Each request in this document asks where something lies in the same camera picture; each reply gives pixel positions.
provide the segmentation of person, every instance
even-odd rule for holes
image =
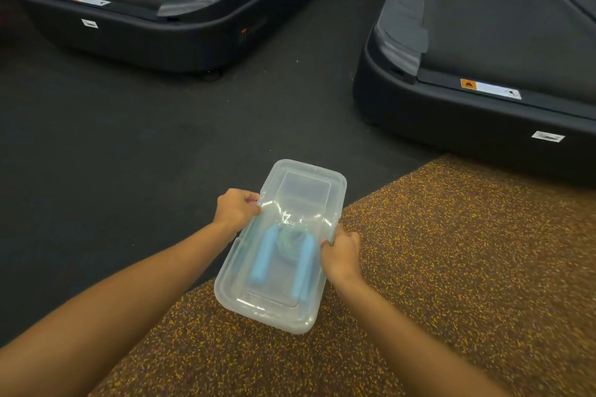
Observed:
[[[157,324],[250,220],[259,195],[230,189],[213,221],[182,242],[100,281],[41,319],[0,350],[3,397],[80,397]],[[362,278],[360,237],[338,225],[321,245],[327,279],[390,368],[416,395],[505,396],[384,300]]]

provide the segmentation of person's left arm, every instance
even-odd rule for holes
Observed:
[[[258,197],[228,190],[211,224],[100,281],[0,349],[0,395],[87,395],[261,213]]]

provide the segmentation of clear plastic box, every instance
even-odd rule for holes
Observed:
[[[310,330],[325,287],[320,245],[332,240],[346,185],[338,172],[277,162],[260,191],[263,213],[242,230],[215,280],[218,301],[293,334]]]

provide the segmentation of yellow speckled rubber flooring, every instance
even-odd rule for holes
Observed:
[[[516,395],[596,395],[596,193],[444,157],[344,211],[366,279]],[[303,336],[186,294],[93,396],[402,395],[328,284]]]

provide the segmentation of white label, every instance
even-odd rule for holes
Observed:
[[[102,7],[104,5],[108,5],[108,3],[111,3],[107,0],[72,0],[73,2],[81,2],[81,3],[88,3],[89,5],[97,5],[99,7]]]
[[[87,20],[87,19],[81,19],[83,21],[83,25],[85,27],[93,27],[93,28],[99,28],[97,26],[97,23],[93,20]]]
[[[513,88],[499,87],[497,85],[483,84],[475,80],[460,79],[461,87],[466,90],[487,92],[489,94],[496,94],[497,96],[510,97],[511,99],[521,99],[522,95],[518,90]]]
[[[565,138],[565,136],[558,135],[558,134],[551,134],[549,132],[536,131],[536,132],[534,132],[534,135],[532,136],[532,138],[537,138],[539,140],[546,140],[546,141],[554,141],[555,143],[561,143],[561,140],[563,138]]]

